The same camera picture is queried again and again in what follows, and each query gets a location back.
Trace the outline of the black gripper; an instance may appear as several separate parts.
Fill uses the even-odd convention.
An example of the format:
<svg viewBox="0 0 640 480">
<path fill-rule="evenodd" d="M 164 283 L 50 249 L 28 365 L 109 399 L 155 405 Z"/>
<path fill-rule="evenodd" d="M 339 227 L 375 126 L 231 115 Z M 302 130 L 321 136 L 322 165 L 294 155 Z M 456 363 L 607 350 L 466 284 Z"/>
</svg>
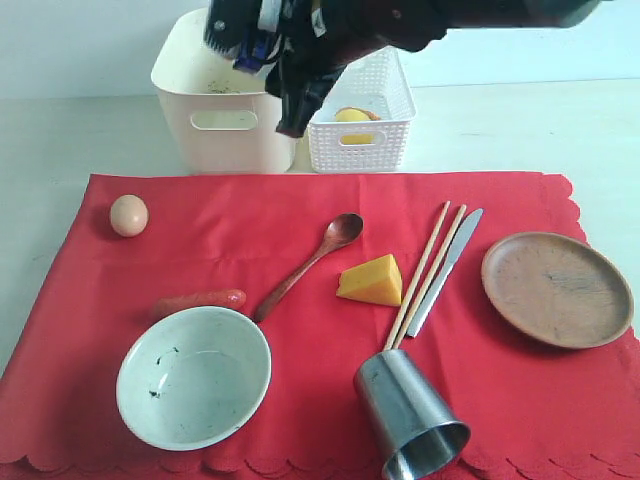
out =
<svg viewBox="0 0 640 480">
<path fill-rule="evenodd" d="M 303 137 L 343 68 L 390 44 L 399 20 L 396 1 L 260 1 L 257 28 L 276 37 L 265 80 L 281 98 L 276 132 Z"/>
</svg>

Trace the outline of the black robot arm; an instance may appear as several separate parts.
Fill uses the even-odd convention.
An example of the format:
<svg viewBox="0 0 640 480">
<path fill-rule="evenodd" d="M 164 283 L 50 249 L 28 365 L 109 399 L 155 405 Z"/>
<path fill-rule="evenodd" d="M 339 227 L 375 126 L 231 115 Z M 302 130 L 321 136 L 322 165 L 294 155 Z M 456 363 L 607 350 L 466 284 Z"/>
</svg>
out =
<svg viewBox="0 0 640 480">
<path fill-rule="evenodd" d="M 456 29 L 570 28 L 596 1 L 287 1 L 284 49 L 266 90 L 280 98 L 276 130 L 300 138 L 346 66 L 387 46 L 419 52 Z"/>
</svg>

